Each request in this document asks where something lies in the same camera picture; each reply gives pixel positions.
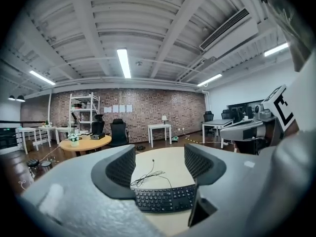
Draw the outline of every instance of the white ceiling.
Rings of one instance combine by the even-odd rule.
[[[199,45],[244,7],[259,33],[192,71]],[[1,49],[0,78],[31,96],[51,86],[30,70],[54,81],[55,92],[96,85],[197,91],[217,73],[262,65],[262,53],[284,42],[260,0],[29,0]],[[116,54],[123,47],[129,80]]]

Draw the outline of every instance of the air conditioner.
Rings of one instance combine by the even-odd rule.
[[[206,59],[218,58],[257,33],[257,22],[244,8],[227,20],[200,45],[200,48],[205,51],[203,57]]]

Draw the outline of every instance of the keyboard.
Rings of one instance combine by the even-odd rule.
[[[168,213],[189,210],[193,206],[195,185],[170,189],[135,189],[136,205],[142,212]]]

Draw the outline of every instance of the round table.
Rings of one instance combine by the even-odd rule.
[[[184,147],[161,148],[136,155],[136,168],[132,181],[148,174],[153,167],[155,171],[164,171],[161,175],[169,179],[173,188],[194,184],[194,180],[184,164]],[[140,189],[169,189],[168,180],[159,176],[145,179]],[[191,211],[174,213],[144,213],[146,218],[167,236],[176,235],[188,229]]]
[[[76,152],[76,156],[81,156],[80,151],[85,151],[86,154],[88,154],[90,153],[90,150],[101,148],[102,146],[109,144],[111,140],[111,136],[105,135],[105,137],[100,140],[91,140],[90,138],[79,140],[79,145],[77,147],[72,147],[70,140],[63,140],[59,145],[63,150]]]

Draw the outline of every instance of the floor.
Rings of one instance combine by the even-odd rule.
[[[202,141],[202,132],[196,132],[190,134],[189,139],[201,142]],[[220,137],[213,137],[212,135],[209,135],[209,137],[206,137],[206,141],[212,142],[212,143],[206,143],[205,145],[212,148],[218,148],[221,147],[221,140]],[[141,151],[137,151],[137,153],[142,153],[148,150],[152,149],[159,149],[159,148],[168,148],[168,147],[183,147],[184,144],[187,143],[193,143],[192,141],[189,141],[186,139],[186,136],[180,136],[178,142],[173,142],[172,145],[169,144],[169,140],[157,140],[154,141],[154,147],[151,148],[150,144],[148,142],[145,143],[136,143],[136,146],[144,146],[145,149]],[[26,162],[29,159],[36,158],[38,160],[41,160],[45,158],[47,160],[52,161],[53,166],[68,160],[70,158],[76,157],[75,152],[68,152],[63,151],[61,148],[57,148],[53,153],[51,153],[48,157],[45,157],[49,152],[53,151],[57,147],[56,142],[52,141],[51,148],[48,146],[47,143],[44,143],[43,145],[39,145],[39,151],[32,151],[29,152],[28,155],[25,154],[24,151],[15,151],[11,152],[5,155],[0,156],[0,161],[2,162],[3,168],[5,173],[7,174],[7,178],[9,180],[9,183],[11,184],[13,191],[16,194],[21,194],[23,192],[23,188],[27,188],[31,184],[31,176],[29,174],[28,167],[26,166]],[[226,151],[234,151],[234,147],[232,144],[228,144],[227,146],[224,146],[223,148]]]

